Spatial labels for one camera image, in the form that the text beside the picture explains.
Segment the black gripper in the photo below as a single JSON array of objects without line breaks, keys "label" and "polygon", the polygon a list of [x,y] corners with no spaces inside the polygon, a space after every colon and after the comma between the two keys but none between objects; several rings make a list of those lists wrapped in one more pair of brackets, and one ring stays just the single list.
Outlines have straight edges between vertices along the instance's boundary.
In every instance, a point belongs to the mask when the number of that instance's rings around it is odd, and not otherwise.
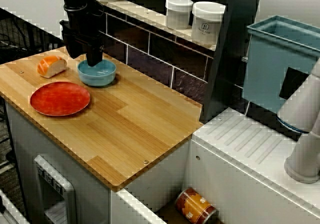
[{"label": "black gripper", "polygon": [[60,25],[69,56],[85,54],[87,64],[94,67],[103,57],[103,45],[97,45],[104,31],[103,5],[96,0],[66,0],[63,7],[68,20]]}]

